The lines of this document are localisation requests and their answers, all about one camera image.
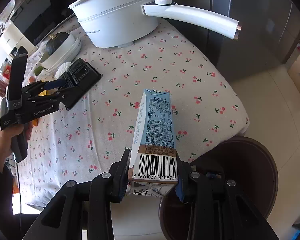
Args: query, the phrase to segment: human hand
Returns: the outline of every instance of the human hand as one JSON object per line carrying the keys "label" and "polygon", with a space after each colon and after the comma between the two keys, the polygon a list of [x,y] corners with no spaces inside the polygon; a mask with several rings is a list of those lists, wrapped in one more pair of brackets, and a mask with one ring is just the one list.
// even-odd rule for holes
{"label": "human hand", "polygon": [[26,130],[26,138],[27,138],[27,140],[30,140],[32,128],[33,128],[33,124],[32,124],[32,122],[29,122],[28,123],[28,128]]}
{"label": "human hand", "polygon": [[23,124],[15,124],[0,130],[0,172],[3,171],[6,158],[11,155],[11,138],[22,133],[23,128]]}

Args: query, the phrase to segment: sleeve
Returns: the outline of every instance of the sleeve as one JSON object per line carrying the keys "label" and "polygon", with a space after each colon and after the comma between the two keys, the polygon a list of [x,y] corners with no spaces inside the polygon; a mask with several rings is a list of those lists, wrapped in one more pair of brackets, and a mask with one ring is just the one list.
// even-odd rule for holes
{"label": "sleeve", "polygon": [[19,230],[12,210],[13,177],[4,166],[0,172],[0,230],[7,239],[18,239]]}

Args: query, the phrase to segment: stack of plates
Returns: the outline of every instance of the stack of plates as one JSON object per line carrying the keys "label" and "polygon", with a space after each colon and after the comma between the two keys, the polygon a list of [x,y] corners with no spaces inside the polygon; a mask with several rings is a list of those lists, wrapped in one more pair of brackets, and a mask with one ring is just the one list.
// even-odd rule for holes
{"label": "stack of plates", "polygon": [[45,71],[47,74],[53,74],[58,70],[61,64],[73,61],[80,49],[80,38],[77,37],[75,40],[73,35],[70,34],[64,43],[62,43],[50,57],[46,52],[43,54],[40,60],[41,65],[46,69]]}

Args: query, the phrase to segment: nutrition label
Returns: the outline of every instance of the nutrition label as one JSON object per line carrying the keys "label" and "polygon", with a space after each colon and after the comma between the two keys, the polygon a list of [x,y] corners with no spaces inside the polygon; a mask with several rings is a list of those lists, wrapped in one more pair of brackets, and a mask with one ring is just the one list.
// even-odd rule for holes
{"label": "nutrition label", "polygon": [[164,98],[149,100],[146,145],[174,148],[170,104]]}

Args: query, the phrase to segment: white electric cooking pot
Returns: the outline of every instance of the white electric cooking pot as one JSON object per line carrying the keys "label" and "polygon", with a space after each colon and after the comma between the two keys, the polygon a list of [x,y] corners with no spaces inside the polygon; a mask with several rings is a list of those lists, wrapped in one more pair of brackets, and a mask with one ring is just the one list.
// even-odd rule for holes
{"label": "white electric cooking pot", "polygon": [[124,47],[158,25],[157,17],[192,23],[238,39],[238,21],[172,0],[77,0],[69,6],[96,47]]}

